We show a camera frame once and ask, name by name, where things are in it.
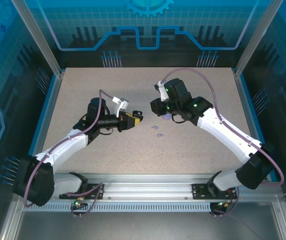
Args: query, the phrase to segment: black joint housing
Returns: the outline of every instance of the black joint housing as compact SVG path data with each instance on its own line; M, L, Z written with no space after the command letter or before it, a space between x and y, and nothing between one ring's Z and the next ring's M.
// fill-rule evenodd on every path
M261 147L267 154L273 150L271 144L263 144ZM259 184L273 170L273 164L260 152L250 155L250 159L235 171L237 179L249 189L256 189Z
M13 183L13 193L24 197L28 179L38 163L39 160L29 155L20 159L17 174ZM50 163L43 163L32 180L27 200L37 206L43 206L51 199L53 192L53 167Z

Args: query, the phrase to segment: cable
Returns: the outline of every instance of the cable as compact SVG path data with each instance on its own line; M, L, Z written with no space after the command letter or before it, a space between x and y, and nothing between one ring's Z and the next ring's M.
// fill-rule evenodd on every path
M213 94L213 98L214 98L214 108L217 114L218 119L221 121L221 123L227 127L231 132L233 132L234 134L236 134L238 137L240 137L242 140L244 140L245 142L247 142L249 145L253 146L255 149L257 149L257 151L259 151L262 155L264 155L271 163L272 165L276 168L276 170L278 171L281 180L278 183L269 183L269 182L263 182L262 184L266 184L266 185L272 185L272 186L280 186L284 183L285 181L285 176L282 172L282 170L280 169L280 167L277 165L277 163L264 151L262 150L259 146L255 145L254 143L252 143L250 140L248 140L246 137L242 136L240 133L238 133L236 130L234 130L231 126L229 126L223 119L222 116L219 113L218 110L218 104L217 104L217 98L216 98L216 94L214 91L213 86L211 85L211 83L209 82L209 80L199 71L192 69L192 68L187 68L187 67L182 67L182 68L177 68L175 70L172 70L171 72L169 72L164 79L161 81L161 84L165 82L165 80L173 73L178 72L178 71L190 71L190 72L194 72L196 74L198 74L199 76L201 76L205 82L208 84L209 88L212 91Z
M25 189L25 193L24 193L24 199L23 199L23 203L24 203L24 206L25 207L30 207L33 205L33 203L31 204L27 204L27 195L28 195L28 191L29 191L29 188L31 186L31 183L32 183L32 180L35 176L35 174L37 173L38 169L40 168L40 166L42 165L42 163L45 161L45 159L58 147L60 146L62 143L70 140L70 139L73 139L77 136L80 136L82 135L83 133L86 133L88 132L89 130L91 130L95 124L97 123L98 119L99 119L99 115L100 115L100 110L102 108L102 94L105 94L106 96L108 96L109 98L113 99L113 97L111 95L108 95L106 92L104 92L102 89L99 90L99 102L98 102L98 110L97 110L97 115L96 115L96 118L94 120L94 122L87 128L85 129L84 131L81 131L77 134L74 134L72 135L70 138L64 138L63 140L61 140L60 142L58 142L57 144L55 144L48 152L46 155L44 155L44 157L39 161L39 163L36 165L36 167L34 168L33 172L31 173L29 179L28 179L28 182L27 182L27 185L26 185L26 189Z
M225 216L226 214L224 214L223 211L220 210L214 210L215 212L220 213L222 216ZM259 236L245 221L243 221L241 218L238 218L236 216L233 215L229 215L231 218L236 219L237 221L240 221L243 225L245 225L257 238L259 238L260 240L264 240L261 236Z
M82 217L82 216L84 216L84 215L86 215L86 214L89 214L91 211L92 211L92 209L94 208L94 205L95 205L95 203L96 203L96 200L98 199L98 196L99 196L99 194L100 194L100 192L101 192L101 189L102 189L102 187L103 187L103 183L101 182L99 185L97 185L96 187L94 187L94 188L92 188L91 190L89 190L89 191L87 191L86 193L86 195L89 195L91 192L93 192L95 189L97 189L99 187L99 189L98 189L98 192L97 192L97 194L96 194L96 196L95 196L95 199L94 199L94 201L93 201L93 203L92 203L92 205L91 205L91 207L85 212L85 213L83 213L83 214L80 214L79 216L80 217ZM70 195L70 196L75 196L75 195L81 195L81 196L79 196L79 197L82 197L82 196L86 196L86 195L84 195L85 193L80 193L80 194L73 194L73 193L68 193L68 195Z
M186 120L183 120L183 121L175 121L173 115L172 115L172 120L173 120L173 122L176 123L176 124L183 124L184 122L186 122Z
M110 128L110 129L112 129L112 132L110 132L110 133L102 133L102 132L99 132L99 133L101 135L105 135L105 136L111 135L114 132L114 129L113 128Z

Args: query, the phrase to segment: connector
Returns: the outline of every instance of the connector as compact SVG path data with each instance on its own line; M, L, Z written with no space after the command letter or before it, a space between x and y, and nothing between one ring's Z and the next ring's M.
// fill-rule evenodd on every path
M119 111L120 110L126 110L129 102L128 100L124 99L124 98L117 98L117 97L113 97L113 100L112 100L114 103L116 103L116 106L114 107L114 114L116 115L116 117L118 118L119 117Z

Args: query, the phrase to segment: gear logo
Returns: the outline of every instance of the gear logo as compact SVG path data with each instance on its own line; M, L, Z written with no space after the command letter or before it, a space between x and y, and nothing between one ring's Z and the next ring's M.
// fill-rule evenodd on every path
M10 0L0 0L0 23L6 25L12 16Z
M125 0L124 3L133 14L149 18L150 15L156 17L157 14L163 14L163 10L168 10L169 4L173 4L174 0Z

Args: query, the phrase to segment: blue wall panel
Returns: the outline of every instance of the blue wall panel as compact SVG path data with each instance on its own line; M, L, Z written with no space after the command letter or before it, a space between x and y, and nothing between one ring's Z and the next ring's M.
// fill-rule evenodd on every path
M234 67L269 0L27 3L63 68L114 67L103 51L118 51L123 67Z

